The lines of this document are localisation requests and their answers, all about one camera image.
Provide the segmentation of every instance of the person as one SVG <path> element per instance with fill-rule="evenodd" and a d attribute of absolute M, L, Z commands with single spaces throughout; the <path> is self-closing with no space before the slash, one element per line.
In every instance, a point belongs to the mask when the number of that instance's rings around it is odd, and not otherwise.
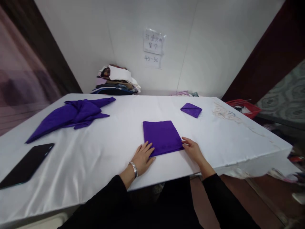
<path fill-rule="evenodd" d="M 220 227 L 259 228 L 206 161 L 198 144 L 182 139 L 186 153 L 201 170 L 203 185 Z M 149 158 L 154 150 L 151 146 L 148 142 L 140 145 L 131 160 L 138 176 L 156 159 Z M 156 203 L 136 209 L 127 195 L 135 173 L 129 163 L 59 228 L 202 228 L 194 210 L 189 176 L 167 181 Z"/>

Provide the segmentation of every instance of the black clothing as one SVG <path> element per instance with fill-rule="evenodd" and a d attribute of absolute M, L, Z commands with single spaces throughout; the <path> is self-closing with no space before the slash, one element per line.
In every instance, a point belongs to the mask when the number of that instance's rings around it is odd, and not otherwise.
<path fill-rule="evenodd" d="M 222 229 L 259 228 L 217 174 L 202 183 Z M 189 177 L 167 181 L 155 204 L 135 209 L 116 175 L 60 228 L 202 227 L 194 210 Z"/>

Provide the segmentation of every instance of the left hand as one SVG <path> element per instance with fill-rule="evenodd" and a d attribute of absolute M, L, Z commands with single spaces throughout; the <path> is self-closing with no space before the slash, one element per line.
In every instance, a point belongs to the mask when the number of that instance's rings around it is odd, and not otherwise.
<path fill-rule="evenodd" d="M 138 170 L 138 176 L 141 176 L 149 166 L 153 163 L 156 157 L 149 158 L 155 148 L 150 148 L 153 144 L 148 144 L 148 141 L 144 145 L 140 145 L 137 148 L 135 155 L 133 156 L 131 162 L 135 164 Z"/>

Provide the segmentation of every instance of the folded purple napkin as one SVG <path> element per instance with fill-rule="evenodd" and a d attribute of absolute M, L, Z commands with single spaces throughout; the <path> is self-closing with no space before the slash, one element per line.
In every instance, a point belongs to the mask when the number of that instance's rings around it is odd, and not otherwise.
<path fill-rule="evenodd" d="M 190 103 L 186 103 L 180 110 L 182 110 L 183 112 L 185 112 L 195 118 L 198 118 L 200 112 L 202 111 L 202 109 L 200 107 L 197 107 Z"/>
<path fill-rule="evenodd" d="M 152 142 L 155 150 L 150 157 L 183 149 L 181 138 L 172 121 L 143 122 L 144 142 Z"/>
<path fill-rule="evenodd" d="M 26 143 L 29 144 L 60 128 L 74 126 L 74 129 L 80 129 L 89 126 L 94 119 L 109 117 L 107 114 L 102 114 L 100 108 L 115 100 L 111 97 L 98 100 L 66 101 L 66 105 L 52 111 L 42 120 Z"/>

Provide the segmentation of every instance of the red basket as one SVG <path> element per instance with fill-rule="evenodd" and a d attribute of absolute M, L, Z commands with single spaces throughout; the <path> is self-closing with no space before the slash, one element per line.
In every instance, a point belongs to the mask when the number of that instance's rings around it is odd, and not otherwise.
<path fill-rule="evenodd" d="M 245 113 L 244 115 L 249 117 L 250 119 L 253 119 L 258 113 L 261 112 L 260 108 L 258 108 L 257 106 L 254 106 L 253 104 L 251 104 L 247 101 L 244 101 L 242 99 L 232 100 L 232 101 L 226 102 L 226 104 L 230 105 L 231 107 L 236 106 L 236 105 L 246 107 L 251 112 Z"/>

